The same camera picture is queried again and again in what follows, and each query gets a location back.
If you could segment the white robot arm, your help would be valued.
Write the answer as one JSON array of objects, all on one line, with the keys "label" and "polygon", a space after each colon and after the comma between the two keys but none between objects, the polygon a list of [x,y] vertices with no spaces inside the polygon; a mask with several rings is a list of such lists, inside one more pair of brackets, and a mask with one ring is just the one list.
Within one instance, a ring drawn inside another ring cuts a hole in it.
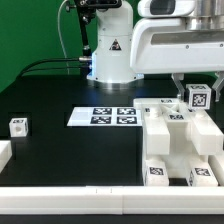
[{"label": "white robot arm", "polygon": [[140,0],[133,9],[97,11],[98,46],[88,78],[122,85],[146,74],[214,72],[215,91],[224,88],[224,0]]}]

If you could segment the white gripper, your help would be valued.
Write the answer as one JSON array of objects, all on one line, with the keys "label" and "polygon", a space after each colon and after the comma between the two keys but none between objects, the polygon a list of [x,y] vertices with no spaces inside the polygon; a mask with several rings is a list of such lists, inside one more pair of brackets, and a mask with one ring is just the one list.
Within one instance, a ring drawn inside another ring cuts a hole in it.
[{"label": "white gripper", "polygon": [[184,100],[183,73],[217,72],[219,101],[224,87],[224,0],[140,0],[130,66],[137,73],[173,73]]}]

